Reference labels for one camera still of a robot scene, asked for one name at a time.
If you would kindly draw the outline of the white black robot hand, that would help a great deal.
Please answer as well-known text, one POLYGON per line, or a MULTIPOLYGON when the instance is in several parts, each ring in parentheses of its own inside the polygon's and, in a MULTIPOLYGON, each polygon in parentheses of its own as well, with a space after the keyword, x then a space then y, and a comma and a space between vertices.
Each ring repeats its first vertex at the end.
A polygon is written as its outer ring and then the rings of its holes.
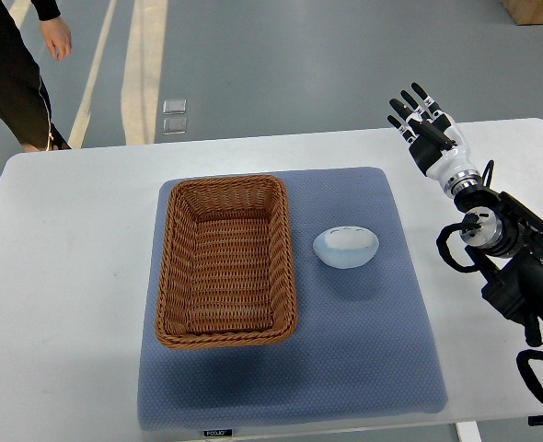
POLYGON ((411 88, 419 99, 407 90, 400 91, 409 107, 398 99, 388 102, 408 125, 393 115, 388 115, 387 121, 410 145, 410 154, 419 170, 437 181, 446 195, 457 195, 467 187, 482 184, 478 169, 469 161, 468 142, 455 120, 443 113, 421 85, 413 82, 411 88))

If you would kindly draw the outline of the person's black sleeve forearm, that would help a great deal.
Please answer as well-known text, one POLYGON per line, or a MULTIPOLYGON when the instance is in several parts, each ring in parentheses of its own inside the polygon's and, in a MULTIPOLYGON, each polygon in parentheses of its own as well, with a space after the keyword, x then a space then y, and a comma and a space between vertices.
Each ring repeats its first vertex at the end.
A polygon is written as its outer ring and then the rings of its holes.
POLYGON ((31 0, 39 21, 49 21, 61 15, 56 0, 31 0))

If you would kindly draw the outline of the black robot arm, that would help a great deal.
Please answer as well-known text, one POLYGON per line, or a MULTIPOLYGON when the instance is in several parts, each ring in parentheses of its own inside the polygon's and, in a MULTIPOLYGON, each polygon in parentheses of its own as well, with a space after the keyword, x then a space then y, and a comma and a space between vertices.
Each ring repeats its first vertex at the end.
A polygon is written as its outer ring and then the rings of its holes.
POLYGON ((436 240, 440 257, 459 273, 479 272, 483 298, 523 325, 526 343, 542 344, 543 220, 507 192, 491 188, 494 164, 478 170, 454 119, 418 83, 389 102, 388 121, 409 146, 421 173, 439 183, 462 213, 436 240))

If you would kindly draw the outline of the person's hand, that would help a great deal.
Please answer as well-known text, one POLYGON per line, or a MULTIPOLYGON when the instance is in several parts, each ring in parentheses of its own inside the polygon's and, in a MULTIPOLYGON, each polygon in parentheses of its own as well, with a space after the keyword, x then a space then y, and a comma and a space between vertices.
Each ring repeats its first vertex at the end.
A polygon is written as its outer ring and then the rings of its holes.
POLYGON ((50 56, 56 61, 61 62, 71 55, 72 32, 62 17, 41 21, 40 34, 50 56))

